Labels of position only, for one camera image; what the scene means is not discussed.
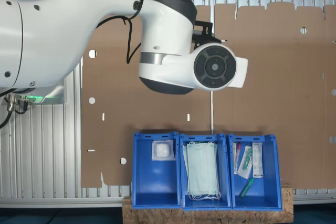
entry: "cardboard sheet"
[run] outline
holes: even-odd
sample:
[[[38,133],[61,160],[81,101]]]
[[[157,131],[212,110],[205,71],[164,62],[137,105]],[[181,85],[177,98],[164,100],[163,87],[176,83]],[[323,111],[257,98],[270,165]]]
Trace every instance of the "cardboard sheet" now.
[[[197,10],[198,20],[210,21],[209,6],[198,6]],[[132,23],[131,51],[141,41],[140,19],[135,18]],[[140,50],[129,65],[126,63],[126,24],[117,19],[99,27],[83,57],[82,187],[101,187],[101,174],[106,185],[132,182],[135,132],[210,133],[210,93],[193,90],[187,95],[167,95],[148,89],[138,76]],[[90,50],[97,52],[93,59],[89,57]],[[89,103],[90,98],[95,99],[94,104]],[[120,163],[121,158],[126,159],[126,164]]]
[[[214,92],[214,130],[274,134],[294,188],[336,188],[336,6],[325,13],[277,2],[235,19],[235,4],[215,7],[216,37],[249,62],[242,89]]]

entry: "circular control panel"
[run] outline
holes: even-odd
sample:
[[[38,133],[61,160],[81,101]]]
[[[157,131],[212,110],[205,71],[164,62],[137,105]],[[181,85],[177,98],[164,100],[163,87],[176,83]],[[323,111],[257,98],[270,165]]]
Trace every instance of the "circular control panel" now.
[[[198,81],[208,88],[220,88],[235,76],[237,63],[224,47],[210,46],[198,53],[194,73]]]

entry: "surgical mask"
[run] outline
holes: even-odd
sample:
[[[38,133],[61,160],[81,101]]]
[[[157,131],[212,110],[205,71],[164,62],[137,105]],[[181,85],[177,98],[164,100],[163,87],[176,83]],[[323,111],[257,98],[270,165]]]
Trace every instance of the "surgical mask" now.
[[[220,199],[216,155],[213,142],[187,144],[184,159],[187,160],[188,192],[192,200]]]

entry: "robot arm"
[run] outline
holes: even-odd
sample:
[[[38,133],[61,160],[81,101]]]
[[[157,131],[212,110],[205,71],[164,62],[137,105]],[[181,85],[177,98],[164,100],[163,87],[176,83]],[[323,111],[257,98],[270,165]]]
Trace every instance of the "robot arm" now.
[[[133,15],[137,2],[0,0],[0,87],[55,85],[76,67],[99,21],[107,15]],[[243,86],[247,60],[235,57],[225,46],[205,44],[190,54],[196,14],[191,0],[144,0],[138,15],[142,21],[139,77],[150,89],[188,93],[193,88]],[[217,48],[217,53],[210,54],[210,48]]]

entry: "blue plastic bin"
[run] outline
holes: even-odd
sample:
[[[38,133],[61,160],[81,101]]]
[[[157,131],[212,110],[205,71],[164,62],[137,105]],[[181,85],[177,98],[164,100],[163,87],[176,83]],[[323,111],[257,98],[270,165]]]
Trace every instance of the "blue plastic bin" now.
[[[255,178],[247,194],[240,198],[242,189],[248,180],[234,174],[234,160],[232,142],[240,142],[241,150],[238,159],[238,167],[242,161],[245,146],[252,146],[253,142],[263,143],[262,149],[262,169],[263,178]],[[227,136],[229,151],[230,178],[232,190],[233,210],[251,211],[282,211],[281,181],[279,170],[279,159],[277,151],[277,141],[274,135],[266,136]]]
[[[217,144],[217,172],[220,200],[191,200],[188,196],[188,176],[183,157],[183,145],[190,142],[215,142]],[[229,183],[229,168],[226,151],[226,140],[224,134],[217,135],[180,135],[180,156],[181,156],[181,196],[183,211],[195,210],[231,210],[231,194]]]
[[[152,161],[155,140],[174,140],[174,161]],[[180,208],[178,132],[143,134],[133,138],[133,209]]]

